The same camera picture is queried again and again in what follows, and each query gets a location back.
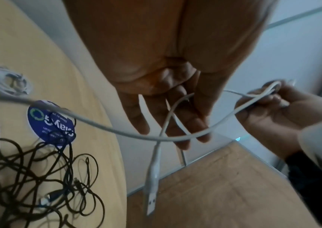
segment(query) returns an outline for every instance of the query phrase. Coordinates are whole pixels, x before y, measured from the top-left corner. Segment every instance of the blue circular sticker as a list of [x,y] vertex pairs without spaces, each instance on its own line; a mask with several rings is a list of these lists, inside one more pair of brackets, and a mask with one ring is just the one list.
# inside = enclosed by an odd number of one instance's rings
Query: blue circular sticker
[[[36,103],[58,106],[50,101],[36,101]],[[59,113],[30,106],[27,118],[33,132],[46,143],[63,146],[66,141],[73,142],[76,138],[73,121]]]

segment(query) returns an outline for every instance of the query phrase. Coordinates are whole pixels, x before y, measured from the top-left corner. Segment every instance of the tangled black cable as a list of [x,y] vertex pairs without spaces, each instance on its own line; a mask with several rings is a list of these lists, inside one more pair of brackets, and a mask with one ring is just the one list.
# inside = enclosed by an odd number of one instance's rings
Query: tangled black cable
[[[0,141],[13,144],[18,152],[17,154],[4,156],[0,149],[0,171],[5,168],[10,168],[16,172],[13,184],[8,186],[2,186],[0,184],[0,207],[4,208],[4,212],[0,216],[0,227],[8,228],[11,226],[11,223],[19,220],[24,220],[24,227],[27,228],[29,227],[29,224],[31,222],[40,220],[49,215],[50,213],[57,213],[57,215],[59,216],[59,228],[64,226],[67,226],[69,228],[75,228],[72,224],[68,222],[68,214],[66,214],[63,217],[59,210],[63,207],[66,207],[68,211],[73,215],[78,214],[80,216],[89,216],[96,209],[97,200],[101,203],[103,216],[99,225],[96,228],[99,228],[102,225],[105,216],[105,206],[102,199],[91,190],[92,185],[95,183],[98,177],[98,163],[92,155],[87,153],[79,154],[73,157],[72,144],[66,136],[67,132],[59,129],[55,124],[54,126],[57,128],[57,130],[49,132],[48,134],[58,132],[61,133],[61,137],[55,139],[52,142],[40,142],[34,148],[27,151],[23,151],[18,143],[10,139],[0,138]],[[44,148],[49,145],[58,145],[60,143],[62,143],[62,146],[60,148],[55,146],[52,152],[46,154],[43,157],[36,158],[36,153],[41,148]],[[65,148],[67,146],[69,147],[68,156],[66,156],[64,153]],[[25,155],[30,155],[28,163],[25,162]],[[37,176],[31,170],[32,164],[44,161],[48,159],[50,156],[54,156],[56,158],[55,162],[51,165],[50,169],[46,172],[46,174],[42,176]],[[73,177],[72,169],[72,165],[74,164],[74,162],[83,157],[85,157],[86,163],[85,183],[82,183]],[[56,168],[56,165],[60,162],[61,158],[64,160],[64,164],[60,165],[59,168]],[[89,158],[92,158],[94,160],[97,167],[96,176],[93,182],[91,182]],[[63,180],[48,179],[50,175],[59,172],[63,169],[65,170]],[[45,182],[54,182],[60,184],[61,187],[59,190],[49,192],[45,197],[43,197],[40,200],[37,196],[38,189],[40,185]],[[26,192],[26,194],[21,199],[19,199],[20,192],[23,189],[25,183],[34,183],[34,185],[29,191]],[[91,195],[93,198],[93,209],[89,213],[85,213],[87,205],[87,194]],[[81,200],[78,204],[79,209],[75,209],[70,206],[70,202],[74,200],[78,195],[80,195]],[[29,198],[32,199],[32,203],[26,204],[25,201]]]

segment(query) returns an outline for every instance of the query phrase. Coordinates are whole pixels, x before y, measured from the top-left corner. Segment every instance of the hand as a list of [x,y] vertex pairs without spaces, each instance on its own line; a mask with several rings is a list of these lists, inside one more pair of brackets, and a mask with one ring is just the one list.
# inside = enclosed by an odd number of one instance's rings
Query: hand
[[[250,94],[260,94],[271,83]],[[276,92],[239,112],[236,118],[249,134],[285,160],[301,150],[298,133],[303,128],[322,121],[322,98],[298,91],[285,81],[282,81],[282,86]],[[282,105],[282,99],[290,104]],[[250,98],[241,98],[236,107],[249,100]]]
[[[179,98],[195,93],[175,114],[191,132],[206,117],[227,80],[253,50],[277,0],[63,0],[79,35],[116,88],[139,133],[150,128],[139,106],[162,125]],[[174,119],[168,136],[185,133]],[[199,137],[207,142],[210,135]],[[190,141],[178,142],[188,149]]]

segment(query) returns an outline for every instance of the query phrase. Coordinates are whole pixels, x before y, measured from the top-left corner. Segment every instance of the sleeve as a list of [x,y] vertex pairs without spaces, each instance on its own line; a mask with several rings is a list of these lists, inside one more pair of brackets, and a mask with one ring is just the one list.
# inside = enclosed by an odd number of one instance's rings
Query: sleeve
[[291,185],[322,226],[322,170],[302,151],[288,157],[286,163]]

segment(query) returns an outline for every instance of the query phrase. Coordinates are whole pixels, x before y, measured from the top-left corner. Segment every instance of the wooden floor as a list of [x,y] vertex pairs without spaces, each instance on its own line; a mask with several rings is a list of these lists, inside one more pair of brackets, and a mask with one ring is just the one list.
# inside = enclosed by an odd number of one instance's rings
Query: wooden floor
[[238,143],[160,181],[156,210],[142,216],[142,191],[128,197],[127,228],[318,227],[289,182]]

